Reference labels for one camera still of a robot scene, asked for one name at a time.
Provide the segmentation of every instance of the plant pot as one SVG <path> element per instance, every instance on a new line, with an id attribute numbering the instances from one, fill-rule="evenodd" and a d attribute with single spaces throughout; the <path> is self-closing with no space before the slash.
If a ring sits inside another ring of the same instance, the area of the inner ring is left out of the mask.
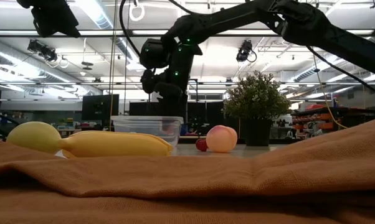
<path id="1" fill-rule="evenodd" d="M 268 146 L 272 120 L 248 119 L 245 123 L 246 146 Z"/>

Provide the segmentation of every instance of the potted plant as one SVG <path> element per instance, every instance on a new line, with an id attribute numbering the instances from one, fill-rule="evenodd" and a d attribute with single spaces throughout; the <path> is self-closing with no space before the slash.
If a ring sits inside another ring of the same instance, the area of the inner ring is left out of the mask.
<path id="1" fill-rule="evenodd" d="M 230 99 L 224 103 L 226 114 L 240 118 L 245 124 L 248 146 L 268 146 L 272 119 L 288 112 L 290 101 L 279 93 L 273 75 L 260 71 L 239 77 L 237 87 L 227 90 Z"/>

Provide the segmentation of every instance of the robotic arm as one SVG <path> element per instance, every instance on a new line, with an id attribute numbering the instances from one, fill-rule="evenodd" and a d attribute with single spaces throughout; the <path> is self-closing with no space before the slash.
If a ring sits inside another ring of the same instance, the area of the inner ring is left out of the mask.
<path id="1" fill-rule="evenodd" d="M 288 42 L 319 47 L 375 73 L 375 43 L 332 25 L 317 8 L 293 0 L 254 0 L 213 14 L 182 16 L 161 40 L 145 42 L 140 63 L 147 70 L 141 82 L 146 93 L 156 91 L 162 96 L 161 115 L 176 116 L 186 104 L 193 58 L 202 55 L 198 44 L 214 34 L 253 22 L 264 23 Z M 166 66 L 159 75 L 151 70 Z"/>

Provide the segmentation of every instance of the toy banana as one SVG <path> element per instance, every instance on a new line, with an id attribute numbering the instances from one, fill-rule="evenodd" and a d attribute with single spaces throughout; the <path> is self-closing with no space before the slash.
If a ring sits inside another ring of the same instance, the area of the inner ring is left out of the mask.
<path id="1" fill-rule="evenodd" d="M 58 141 L 76 157 L 169 156 L 173 147 L 163 139 L 140 133 L 82 131 Z"/>

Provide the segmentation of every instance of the table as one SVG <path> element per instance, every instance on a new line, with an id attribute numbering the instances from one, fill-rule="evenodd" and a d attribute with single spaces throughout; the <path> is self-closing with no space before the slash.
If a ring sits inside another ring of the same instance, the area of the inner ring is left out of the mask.
<path id="1" fill-rule="evenodd" d="M 172 156 L 216 156 L 216 157 L 243 157 L 251 158 L 262 153 L 276 150 L 286 145 L 269 145 L 267 147 L 257 147 L 257 146 L 246 146 L 244 144 L 236 145 L 230 153 L 215 153 L 211 151 L 201 152 L 196 149 L 195 144 L 178 144 L 176 148 L 172 151 Z"/>

